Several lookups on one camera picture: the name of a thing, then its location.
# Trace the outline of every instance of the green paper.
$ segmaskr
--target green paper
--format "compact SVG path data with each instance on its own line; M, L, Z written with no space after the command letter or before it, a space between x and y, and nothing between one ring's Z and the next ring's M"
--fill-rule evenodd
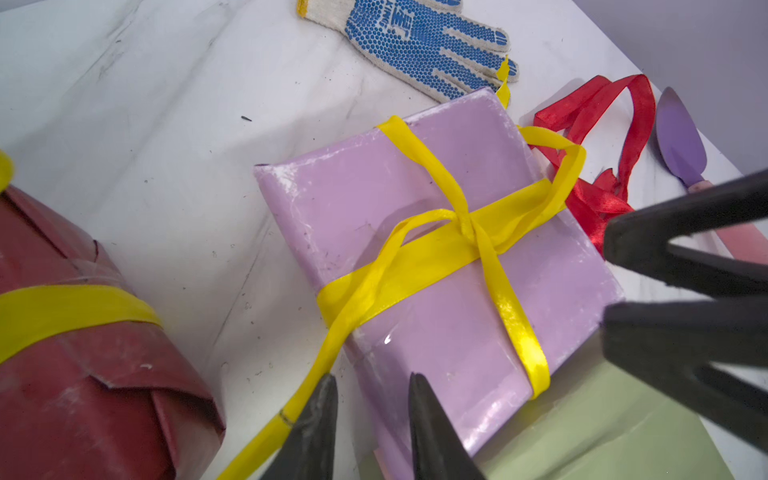
M733 480L695 413L599 349L579 349L480 450L488 480Z

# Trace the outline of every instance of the work glove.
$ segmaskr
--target work glove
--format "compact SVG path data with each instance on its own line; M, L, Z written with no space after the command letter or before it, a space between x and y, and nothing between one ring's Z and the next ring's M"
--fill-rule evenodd
M462 17L461 7L461 0L299 0L297 10L341 31L383 71L449 101L478 88L497 91L506 73L507 34ZM517 78L510 61L507 80Z

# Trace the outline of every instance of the white table surface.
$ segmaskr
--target white table surface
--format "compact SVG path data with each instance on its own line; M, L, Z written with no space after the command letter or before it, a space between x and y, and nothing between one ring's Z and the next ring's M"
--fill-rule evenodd
M521 79L509 113L519 124L596 74L639 73L570 0L465 1L465 15L510 34ZM0 147L15 159L14 183L107 247L216 390L227 437L204 478L289 398L326 332L251 166L434 104L341 34L298 18L293 0L48 0L0 14ZM616 167L631 115L624 92L584 142L583 178ZM705 178L739 176L704 143ZM630 204L682 194L646 149ZM724 251L710 233L685 241ZM630 300L695 297L614 272ZM334 477L343 479L359 478L375 448L351 370L342 354ZM737 480L768 478L757 450L708 428Z

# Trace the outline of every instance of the lilac wrapping paper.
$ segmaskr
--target lilac wrapping paper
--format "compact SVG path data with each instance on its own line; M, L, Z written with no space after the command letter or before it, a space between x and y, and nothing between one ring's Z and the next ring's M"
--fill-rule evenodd
M458 181L470 211L543 177L489 89L405 120ZM316 292L373 261L400 220L451 208L426 170L379 129L254 172ZM552 372L595 331L603 308L622 297L568 211L500 259ZM429 379L471 454L532 394L479 260L359 327L346 351L369 403L380 461L397 480L413 477L411 372Z

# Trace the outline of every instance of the red wrapped package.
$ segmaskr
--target red wrapped package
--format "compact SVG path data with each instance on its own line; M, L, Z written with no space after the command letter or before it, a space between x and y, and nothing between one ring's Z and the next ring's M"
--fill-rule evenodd
M47 285L130 292L98 242L8 187L0 299ZM0 478L199 478L223 434L210 390L153 323L59 333L0 363Z

